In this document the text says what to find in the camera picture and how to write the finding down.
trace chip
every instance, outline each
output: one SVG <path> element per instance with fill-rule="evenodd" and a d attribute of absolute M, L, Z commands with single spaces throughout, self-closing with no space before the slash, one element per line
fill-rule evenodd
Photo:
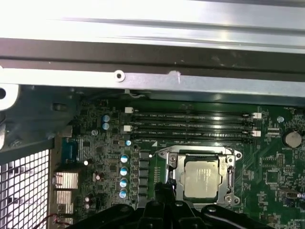
<path fill-rule="evenodd" d="M 101 146 L 96 147 L 96 153 L 101 154 L 103 152 L 103 148 Z"/>
<path fill-rule="evenodd" d="M 118 129 L 118 128 L 113 128 L 113 129 L 112 129 L 112 133 L 113 133 L 114 135 L 118 134 L 118 133 L 119 133 L 119 129 Z"/>
<path fill-rule="evenodd" d="M 188 161 L 185 165 L 184 195 L 189 198 L 215 198 L 221 179 L 218 161 Z"/>
<path fill-rule="evenodd" d="M 82 144 L 83 147 L 90 147 L 90 142 L 84 141 Z"/>
<path fill-rule="evenodd" d="M 116 165 L 110 165 L 109 170 L 112 171 L 112 172 L 116 172 L 117 166 Z"/>
<path fill-rule="evenodd" d="M 267 184 L 277 184 L 278 183 L 278 171 L 269 170 L 266 174 Z"/>

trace capacitor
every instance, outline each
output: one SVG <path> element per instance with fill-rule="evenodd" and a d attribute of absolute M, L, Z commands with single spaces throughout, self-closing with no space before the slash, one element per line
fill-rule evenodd
<path fill-rule="evenodd" d="M 126 167 L 122 167 L 120 170 L 120 174 L 121 176 L 125 176 L 128 173 L 128 169 Z"/>
<path fill-rule="evenodd" d="M 92 193 L 89 193 L 86 197 L 85 197 L 85 201 L 86 202 L 90 202 L 93 198 L 93 194 Z"/>
<path fill-rule="evenodd" d="M 92 134 L 93 136 L 97 136 L 97 135 L 99 134 L 99 131 L 98 131 L 98 130 L 92 130 L 92 131 L 91 131 L 91 134 Z"/>
<path fill-rule="evenodd" d="M 121 162 L 126 163 L 128 161 L 128 156 L 126 154 L 121 156 Z"/>
<path fill-rule="evenodd" d="M 297 148 L 302 143 L 302 136 L 296 130 L 288 130 L 283 134 L 282 141 L 285 146 Z"/>
<path fill-rule="evenodd" d="M 88 166 L 88 165 L 91 165 L 91 164 L 93 164 L 93 160 L 91 158 L 84 161 L 85 166 Z"/>
<path fill-rule="evenodd" d="M 110 121 L 109 115 L 105 114 L 105 115 L 103 116 L 102 120 L 103 120 L 104 122 L 106 122 L 106 123 L 109 122 L 109 121 Z"/>
<path fill-rule="evenodd" d="M 126 196 L 127 196 L 127 190 L 126 190 L 125 188 L 122 188 L 122 189 L 120 190 L 119 196 L 120 196 L 120 198 L 122 198 L 122 199 L 126 198 Z"/>
<path fill-rule="evenodd" d="M 120 187 L 126 187 L 127 186 L 127 179 L 123 178 L 120 180 Z"/>
<path fill-rule="evenodd" d="M 96 180 L 104 180 L 104 178 L 105 178 L 105 174 L 103 172 L 96 174 L 95 177 Z"/>
<path fill-rule="evenodd" d="M 109 125 L 108 123 L 104 123 L 104 124 L 102 125 L 103 130 L 108 130 L 109 127 L 110 127 L 110 125 Z"/>
<path fill-rule="evenodd" d="M 131 146 L 131 145 L 132 145 L 132 142 L 131 142 L 130 140 L 127 140 L 127 141 L 125 141 L 125 144 L 126 144 L 127 146 Z"/>

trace metal panel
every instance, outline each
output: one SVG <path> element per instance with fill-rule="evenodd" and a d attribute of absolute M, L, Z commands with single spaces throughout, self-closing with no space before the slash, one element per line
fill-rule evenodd
<path fill-rule="evenodd" d="M 121 82 L 117 80 L 116 72 L 4 69 L 4 74 L 1 83 L 175 92 L 304 97 L 305 88 L 304 82 L 215 78 L 181 75 L 177 71 L 169 74 L 125 73 L 125 79 Z"/>
<path fill-rule="evenodd" d="M 304 105 L 305 82 L 169 74 L 4 69 L 3 83 L 140 90 L 154 99 Z"/>
<path fill-rule="evenodd" d="M 2 6 L 0 19 L 10 23 L 0 37 L 305 53 L 305 8 L 191 0 L 18 5 L 26 10 L 12 13 L 15 1 Z"/>
<path fill-rule="evenodd" d="M 17 148 L 5 148 L 0 152 L 0 162 L 1 164 L 7 164 L 10 161 L 18 160 L 22 157 L 31 155 L 33 152 L 40 152 L 44 149 L 54 148 L 53 140 L 44 140 L 40 142 L 35 142 L 28 145 L 23 145 Z"/>
<path fill-rule="evenodd" d="M 47 216 L 48 150 L 2 164 L 0 175 L 2 229 L 31 229 Z"/>
<path fill-rule="evenodd" d="M 70 88 L 55 91 L 33 85 L 22 87 L 15 104 L 4 111 L 2 151 L 54 138 L 77 114 L 78 98 L 79 95 Z"/>

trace integrated circuit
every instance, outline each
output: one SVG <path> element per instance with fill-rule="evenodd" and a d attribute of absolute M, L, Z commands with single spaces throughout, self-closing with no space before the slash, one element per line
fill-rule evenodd
<path fill-rule="evenodd" d="M 187 198 L 217 197 L 222 179 L 218 161 L 188 161 L 185 164 L 184 195 Z"/>
<path fill-rule="evenodd" d="M 278 184 L 278 171 L 268 170 L 266 173 L 266 184 Z"/>

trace screw hole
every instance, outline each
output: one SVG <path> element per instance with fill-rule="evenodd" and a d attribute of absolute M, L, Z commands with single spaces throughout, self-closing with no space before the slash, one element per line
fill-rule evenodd
<path fill-rule="evenodd" d="M 6 96 L 6 91 L 3 88 L 0 88 L 0 99 L 4 99 Z"/>

